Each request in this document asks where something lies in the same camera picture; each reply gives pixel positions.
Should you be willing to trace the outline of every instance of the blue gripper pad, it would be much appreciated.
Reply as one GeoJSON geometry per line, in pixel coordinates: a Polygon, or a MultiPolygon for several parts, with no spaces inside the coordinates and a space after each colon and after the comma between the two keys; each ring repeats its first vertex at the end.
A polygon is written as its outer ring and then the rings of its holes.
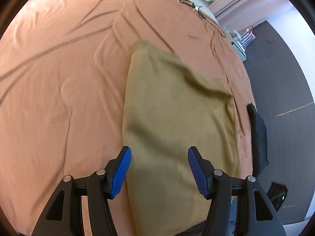
{"type": "Polygon", "coordinates": [[[207,178],[191,147],[188,149],[188,163],[195,178],[199,193],[206,198],[209,195],[207,178]]]}
{"type": "Polygon", "coordinates": [[[119,194],[122,187],[122,183],[126,177],[130,162],[131,162],[131,149],[128,147],[122,159],[120,160],[119,165],[116,169],[116,172],[113,176],[113,180],[111,184],[111,191],[109,192],[109,195],[112,198],[115,198],[115,196],[119,194]]]}

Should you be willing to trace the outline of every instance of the mattress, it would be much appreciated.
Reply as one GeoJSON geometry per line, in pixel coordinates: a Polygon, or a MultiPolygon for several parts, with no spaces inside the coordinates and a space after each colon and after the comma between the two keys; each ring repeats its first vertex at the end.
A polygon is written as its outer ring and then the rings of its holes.
{"type": "MultiPolygon", "coordinates": [[[[119,153],[130,49],[139,39],[233,93],[241,177],[252,173],[246,105],[254,98],[215,23],[179,0],[27,2],[0,40],[0,206],[18,232],[31,235],[63,176],[89,176],[119,153]]],[[[109,205],[118,234],[136,235],[125,184],[109,205]]],[[[86,201],[83,218],[89,236],[86,201]]]]}

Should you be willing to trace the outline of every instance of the metal screw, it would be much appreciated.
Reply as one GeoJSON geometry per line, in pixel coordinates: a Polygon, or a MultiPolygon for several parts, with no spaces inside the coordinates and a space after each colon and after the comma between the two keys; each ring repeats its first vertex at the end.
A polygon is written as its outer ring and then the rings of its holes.
{"type": "Polygon", "coordinates": [[[104,175],[105,174],[105,169],[99,169],[96,172],[99,176],[104,175]]]}
{"type": "Polygon", "coordinates": [[[65,177],[63,178],[63,180],[64,180],[65,182],[69,182],[69,181],[71,180],[71,176],[65,176],[65,177]]]}
{"type": "Polygon", "coordinates": [[[249,182],[255,182],[256,181],[256,178],[254,176],[249,176],[247,179],[249,182]]]}
{"type": "Polygon", "coordinates": [[[217,176],[221,176],[223,174],[223,172],[221,170],[215,170],[214,173],[217,176]]]}

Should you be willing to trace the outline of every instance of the gray floor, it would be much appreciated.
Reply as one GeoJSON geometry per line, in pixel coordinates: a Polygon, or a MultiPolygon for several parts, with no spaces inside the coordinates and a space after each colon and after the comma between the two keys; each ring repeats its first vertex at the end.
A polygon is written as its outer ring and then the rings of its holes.
{"type": "Polygon", "coordinates": [[[259,177],[289,190],[278,214],[283,224],[303,221],[315,189],[315,106],[305,76],[286,43],[266,21],[244,61],[257,111],[267,127],[269,166],[259,177]]]}

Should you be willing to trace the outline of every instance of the pink curtain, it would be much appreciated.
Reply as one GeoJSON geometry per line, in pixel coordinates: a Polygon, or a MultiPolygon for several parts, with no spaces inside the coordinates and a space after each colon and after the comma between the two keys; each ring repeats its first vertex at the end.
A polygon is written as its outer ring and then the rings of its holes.
{"type": "Polygon", "coordinates": [[[289,0],[216,0],[209,9],[221,25],[240,31],[292,6],[289,0]]]}

